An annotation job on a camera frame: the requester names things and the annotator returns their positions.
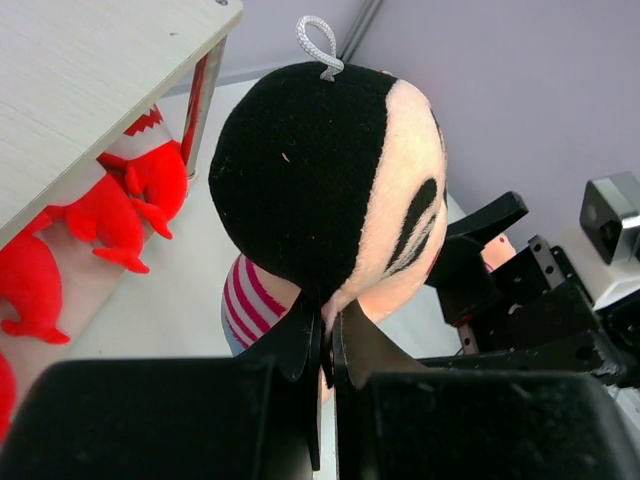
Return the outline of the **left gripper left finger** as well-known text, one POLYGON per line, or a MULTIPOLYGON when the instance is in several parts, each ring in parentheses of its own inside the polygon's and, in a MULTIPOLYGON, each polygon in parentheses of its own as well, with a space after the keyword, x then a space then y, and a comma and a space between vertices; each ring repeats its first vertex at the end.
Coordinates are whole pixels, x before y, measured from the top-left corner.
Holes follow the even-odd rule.
POLYGON ((1 449, 5 479, 309 479, 320 465, 319 310, 299 298, 236 357, 64 361, 1 449))

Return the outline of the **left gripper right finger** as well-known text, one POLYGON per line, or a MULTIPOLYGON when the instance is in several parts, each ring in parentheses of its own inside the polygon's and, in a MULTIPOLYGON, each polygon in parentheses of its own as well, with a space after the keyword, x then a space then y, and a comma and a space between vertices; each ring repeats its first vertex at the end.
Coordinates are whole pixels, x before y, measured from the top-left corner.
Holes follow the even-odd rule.
POLYGON ((357 303, 333 329, 341 479, 635 479, 621 413, 589 376, 429 368, 357 303))

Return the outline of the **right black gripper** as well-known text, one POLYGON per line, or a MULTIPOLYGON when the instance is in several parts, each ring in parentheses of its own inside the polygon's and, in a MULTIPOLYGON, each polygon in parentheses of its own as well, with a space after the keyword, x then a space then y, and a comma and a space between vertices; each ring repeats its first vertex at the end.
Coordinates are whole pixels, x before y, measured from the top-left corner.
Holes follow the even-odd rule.
POLYGON ((462 352, 435 365, 467 370, 570 371, 605 385, 630 382, 630 300, 596 308, 565 251, 534 237, 490 270, 485 246, 528 213, 508 191, 448 225, 425 284, 462 352))

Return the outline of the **boy doll plush striped shirt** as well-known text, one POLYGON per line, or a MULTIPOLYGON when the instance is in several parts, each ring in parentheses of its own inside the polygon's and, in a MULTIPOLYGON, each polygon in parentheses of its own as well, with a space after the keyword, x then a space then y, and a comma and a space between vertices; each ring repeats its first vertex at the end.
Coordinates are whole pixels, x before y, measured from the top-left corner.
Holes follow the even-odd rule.
POLYGON ((481 252, 485 267, 489 272, 497 270, 515 255, 516 250, 504 233, 488 242, 481 252))
POLYGON ((448 224, 447 152, 425 94, 391 73, 343 62, 309 27, 308 60, 258 80, 227 117, 208 175, 238 249, 221 323, 234 354, 307 297, 327 328, 352 302, 373 322, 423 286, 448 224))

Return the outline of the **red shark plush toy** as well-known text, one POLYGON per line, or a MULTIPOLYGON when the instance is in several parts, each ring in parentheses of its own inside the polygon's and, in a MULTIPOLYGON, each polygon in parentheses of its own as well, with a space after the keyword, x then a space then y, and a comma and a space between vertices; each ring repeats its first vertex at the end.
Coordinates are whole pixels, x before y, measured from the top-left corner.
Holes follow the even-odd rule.
POLYGON ((123 175, 134 208, 160 236, 171 239, 169 222, 188 190, 181 144, 171 135, 157 105, 133 122, 99 157, 123 175))
POLYGON ((48 344, 65 344, 70 337, 57 327, 63 306, 62 279, 48 245, 37 233, 52 224, 39 213, 1 249, 1 298, 18 318, 1 320, 11 336, 28 336, 48 344))
POLYGON ((133 273, 150 269, 139 258, 144 228, 131 199, 115 178, 102 169, 100 178, 73 200, 56 200, 44 212, 61 220, 77 240, 92 243, 94 255, 133 273))

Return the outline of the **red shark plush purple fin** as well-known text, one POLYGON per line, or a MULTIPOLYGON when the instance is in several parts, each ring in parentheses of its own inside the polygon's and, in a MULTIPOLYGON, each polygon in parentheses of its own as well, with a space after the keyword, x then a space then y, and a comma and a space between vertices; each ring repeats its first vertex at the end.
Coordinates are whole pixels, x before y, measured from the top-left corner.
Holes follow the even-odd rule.
POLYGON ((4 441, 16 402, 16 380, 11 365, 0 355, 0 438, 4 441))

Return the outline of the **white two-tier wooden shelf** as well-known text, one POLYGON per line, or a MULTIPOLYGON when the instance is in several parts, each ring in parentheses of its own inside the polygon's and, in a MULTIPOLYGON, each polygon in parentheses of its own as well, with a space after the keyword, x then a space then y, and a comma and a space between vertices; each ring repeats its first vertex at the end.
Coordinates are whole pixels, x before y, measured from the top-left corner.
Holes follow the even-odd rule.
MULTIPOLYGON (((5 1, 1 5, 1 237, 11 239, 196 65, 218 64, 239 1, 5 1)), ((206 240, 231 244, 197 176, 175 239, 152 240, 143 283, 104 265, 60 227, 45 236, 71 287, 65 345, 5 344, 23 367, 66 356, 200 352, 194 325, 136 300, 194 270, 206 240)))

